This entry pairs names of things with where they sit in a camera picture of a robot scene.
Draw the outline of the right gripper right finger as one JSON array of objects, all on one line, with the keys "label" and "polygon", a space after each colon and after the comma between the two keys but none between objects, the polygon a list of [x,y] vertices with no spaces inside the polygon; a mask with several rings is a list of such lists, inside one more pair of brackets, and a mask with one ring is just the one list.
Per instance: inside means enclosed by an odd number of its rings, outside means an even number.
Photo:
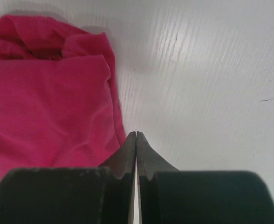
[{"label": "right gripper right finger", "polygon": [[148,143],[142,132],[136,135],[136,159],[139,196],[139,222],[141,224],[159,224],[160,208],[158,187],[155,174],[157,172],[178,172]]}]

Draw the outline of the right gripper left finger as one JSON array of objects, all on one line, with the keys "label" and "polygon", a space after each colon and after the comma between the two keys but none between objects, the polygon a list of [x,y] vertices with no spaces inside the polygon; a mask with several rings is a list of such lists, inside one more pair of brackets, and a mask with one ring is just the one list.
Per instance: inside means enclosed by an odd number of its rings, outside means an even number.
[{"label": "right gripper left finger", "polygon": [[136,132],[101,167],[109,169],[101,212],[102,224],[132,224],[134,220]]}]

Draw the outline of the pink t shirt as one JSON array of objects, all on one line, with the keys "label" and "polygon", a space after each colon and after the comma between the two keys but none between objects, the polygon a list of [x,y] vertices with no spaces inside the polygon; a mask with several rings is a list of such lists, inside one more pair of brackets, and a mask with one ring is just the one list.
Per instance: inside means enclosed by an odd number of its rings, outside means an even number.
[{"label": "pink t shirt", "polygon": [[106,33],[0,17],[0,181],[14,168],[98,166],[124,140]]}]

